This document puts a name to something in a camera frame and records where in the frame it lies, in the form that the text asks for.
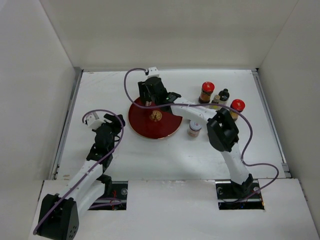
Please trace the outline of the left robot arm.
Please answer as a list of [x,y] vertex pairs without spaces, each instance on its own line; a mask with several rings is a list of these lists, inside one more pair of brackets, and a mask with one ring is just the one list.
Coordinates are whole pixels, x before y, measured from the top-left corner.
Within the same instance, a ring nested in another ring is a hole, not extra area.
[[104,171],[123,138],[125,120],[121,114],[109,110],[99,118],[92,110],[82,117],[82,122],[95,133],[94,144],[83,166],[67,185],[42,199],[33,235],[50,240],[74,239],[81,215],[98,198],[105,200],[112,195],[112,181]]

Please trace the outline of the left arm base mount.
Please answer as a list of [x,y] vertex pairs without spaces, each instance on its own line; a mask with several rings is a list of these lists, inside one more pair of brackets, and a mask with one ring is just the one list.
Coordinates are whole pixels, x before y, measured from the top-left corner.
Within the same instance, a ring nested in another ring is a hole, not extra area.
[[108,175],[102,175],[97,179],[104,184],[104,193],[91,205],[91,211],[125,211],[129,183],[127,181],[113,181]]

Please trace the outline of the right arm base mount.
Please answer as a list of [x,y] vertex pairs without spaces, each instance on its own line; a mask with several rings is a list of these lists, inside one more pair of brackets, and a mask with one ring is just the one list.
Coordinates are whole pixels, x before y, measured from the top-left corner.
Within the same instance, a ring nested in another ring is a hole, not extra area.
[[242,185],[232,181],[216,181],[216,195],[219,210],[264,210],[259,182],[250,176]]

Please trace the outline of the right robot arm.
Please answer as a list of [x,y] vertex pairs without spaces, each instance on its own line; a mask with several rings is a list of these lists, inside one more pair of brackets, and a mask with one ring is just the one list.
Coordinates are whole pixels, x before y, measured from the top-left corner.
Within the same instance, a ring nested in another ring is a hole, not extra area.
[[206,128],[210,145],[222,154],[228,167],[233,194],[243,198],[250,192],[253,176],[241,160],[239,129],[226,108],[215,111],[198,106],[178,93],[168,92],[161,78],[156,76],[138,82],[138,89],[143,106],[152,102],[164,112],[194,121]]

